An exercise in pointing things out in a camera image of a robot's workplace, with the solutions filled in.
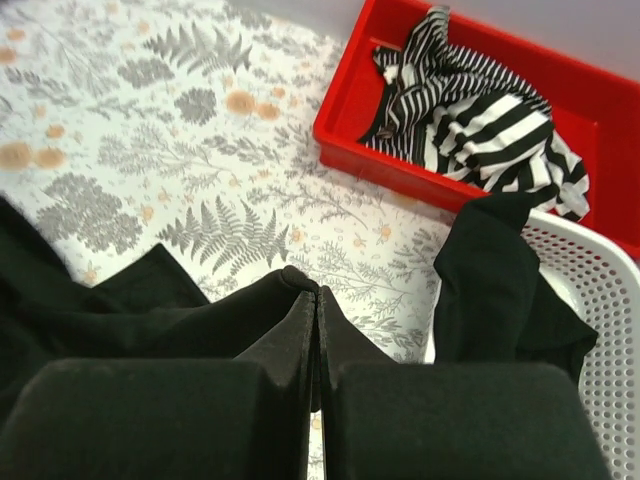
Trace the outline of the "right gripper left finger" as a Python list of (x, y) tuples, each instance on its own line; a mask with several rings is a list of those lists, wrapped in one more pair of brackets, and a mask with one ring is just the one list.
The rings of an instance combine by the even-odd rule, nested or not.
[(52, 362), (1, 432), (5, 479), (302, 479), (315, 297), (234, 359)]

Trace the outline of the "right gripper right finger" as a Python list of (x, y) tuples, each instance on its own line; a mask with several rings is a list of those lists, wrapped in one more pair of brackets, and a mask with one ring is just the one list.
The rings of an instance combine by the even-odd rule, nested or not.
[(606, 479), (576, 386), (528, 363), (404, 364), (317, 298), (329, 479)]

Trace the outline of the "black t shirt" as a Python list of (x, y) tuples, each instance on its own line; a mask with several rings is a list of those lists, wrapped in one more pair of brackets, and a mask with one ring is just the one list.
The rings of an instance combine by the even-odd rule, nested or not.
[(1, 411), (65, 358), (233, 358), (317, 284), (293, 266), (210, 302), (158, 244), (95, 287), (72, 279), (49, 243), (1, 202)]

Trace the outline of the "black garment in basket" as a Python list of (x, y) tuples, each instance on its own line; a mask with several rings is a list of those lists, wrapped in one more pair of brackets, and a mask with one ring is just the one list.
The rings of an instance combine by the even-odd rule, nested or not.
[(434, 260), (436, 362), (545, 363), (579, 382), (598, 334), (553, 290), (522, 238), (532, 207), (531, 195), (504, 193), (457, 214)]

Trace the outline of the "white perforated laundry basket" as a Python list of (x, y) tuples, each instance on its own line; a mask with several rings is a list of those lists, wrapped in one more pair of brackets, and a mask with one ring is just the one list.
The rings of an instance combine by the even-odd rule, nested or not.
[[(639, 475), (639, 271), (616, 245), (586, 228), (531, 211), (522, 238), (553, 290), (597, 334), (576, 386), (610, 475)], [(435, 360), (433, 319), (426, 347)]]

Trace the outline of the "black white striped shirt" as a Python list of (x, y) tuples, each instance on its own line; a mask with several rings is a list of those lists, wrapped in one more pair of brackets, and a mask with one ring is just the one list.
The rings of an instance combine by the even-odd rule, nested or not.
[(549, 101), (490, 56), (449, 40), (450, 10), (430, 8), (401, 50), (378, 46), (385, 86), (366, 147), (487, 193), (526, 192), (573, 221), (590, 211), (582, 158)]

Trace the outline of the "floral table cloth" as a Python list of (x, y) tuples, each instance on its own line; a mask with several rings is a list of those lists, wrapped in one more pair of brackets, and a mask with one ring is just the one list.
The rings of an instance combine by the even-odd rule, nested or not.
[(387, 265), (378, 190), (308, 176), (340, 46), (227, 2), (5, 1), (1, 202), (95, 287), (161, 244), (210, 302), (293, 266), (398, 359), (426, 303)]

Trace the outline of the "red plastic tray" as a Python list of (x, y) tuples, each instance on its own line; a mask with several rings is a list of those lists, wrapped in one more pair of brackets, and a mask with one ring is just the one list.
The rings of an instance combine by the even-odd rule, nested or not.
[[(457, 212), (481, 191), (365, 147), (384, 82), (377, 46), (401, 48), (429, 9), (422, 1), (367, 1), (317, 114), (320, 160), (436, 207)], [(639, 256), (639, 85), (459, 14), (450, 38), (524, 77), (553, 107), (561, 137), (585, 162), (591, 207), (582, 225)]]

